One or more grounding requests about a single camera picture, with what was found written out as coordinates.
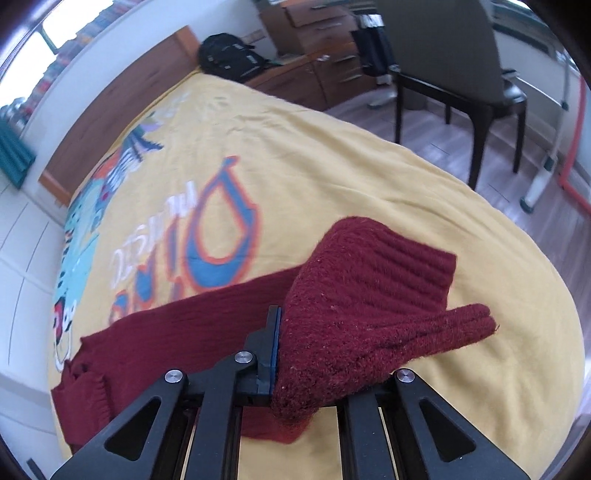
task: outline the triangular cutout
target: triangular cutout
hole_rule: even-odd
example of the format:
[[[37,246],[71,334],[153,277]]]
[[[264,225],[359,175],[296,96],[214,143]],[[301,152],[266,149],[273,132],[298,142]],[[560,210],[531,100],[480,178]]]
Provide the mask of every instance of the triangular cutout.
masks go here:
[[[142,454],[161,401],[153,398],[105,442],[105,448],[116,455],[135,462]]]
[[[423,399],[419,402],[419,406],[441,460],[449,463],[476,450],[476,444],[472,439],[467,437],[430,401]]]

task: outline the bed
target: bed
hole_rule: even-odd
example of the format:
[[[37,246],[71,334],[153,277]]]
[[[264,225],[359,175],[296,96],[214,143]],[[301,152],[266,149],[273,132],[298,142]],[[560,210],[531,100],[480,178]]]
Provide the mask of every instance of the bed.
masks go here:
[[[103,108],[121,110],[108,99]],[[569,432],[584,353],[562,279],[508,218],[404,147],[193,72],[123,128],[78,186],[50,180],[72,197],[54,294],[52,388],[81,336],[300,264],[335,221],[359,215],[454,252],[449,307],[485,303],[500,325],[483,342],[410,367],[532,479]],[[242,439],[239,474],[340,478],[335,411],[321,410],[291,445]]]

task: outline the bright window light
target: bright window light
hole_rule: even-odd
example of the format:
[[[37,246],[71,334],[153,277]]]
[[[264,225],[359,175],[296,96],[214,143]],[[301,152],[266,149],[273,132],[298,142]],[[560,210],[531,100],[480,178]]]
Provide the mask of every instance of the bright window light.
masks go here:
[[[67,40],[76,38],[76,32],[112,4],[113,0],[62,0],[43,21],[43,28],[60,48]]]
[[[508,0],[509,2],[511,2],[512,4],[515,5],[519,5],[520,7],[526,8],[526,9],[530,9],[525,3],[520,2],[519,0]]]
[[[56,59],[41,35],[35,32],[23,45],[0,82],[0,106],[27,98]]]

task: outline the teal curtain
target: teal curtain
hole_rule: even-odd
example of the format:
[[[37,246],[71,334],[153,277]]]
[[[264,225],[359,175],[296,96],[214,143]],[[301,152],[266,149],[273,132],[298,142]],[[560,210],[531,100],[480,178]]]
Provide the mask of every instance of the teal curtain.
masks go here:
[[[16,188],[21,188],[35,155],[4,120],[0,120],[0,170]]]

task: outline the ribbed knit fabric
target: ribbed knit fabric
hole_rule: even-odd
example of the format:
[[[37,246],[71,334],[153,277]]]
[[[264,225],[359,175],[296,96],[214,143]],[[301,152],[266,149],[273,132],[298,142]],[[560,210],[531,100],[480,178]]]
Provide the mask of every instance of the ribbed knit fabric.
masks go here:
[[[298,424],[414,358],[493,334],[484,305],[445,311],[455,266],[374,220],[333,225],[285,299],[273,412]]]
[[[82,339],[52,396],[78,450],[171,368],[211,368],[283,306],[272,411],[247,409],[245,436],[289,443],[322,405],[419,356],[492,334],[488,308],[446,312],[453,254],[366,218],[337,222],[302,266],[134,313]]]
[[[75,452],[171,368],[211,368],[244,347],[283,305],[299,267],[131,314],[82,338],[53,389],[64,439]],[[268,408],[247,408],[242,434],[291,443],[307,425],[286,427]]]

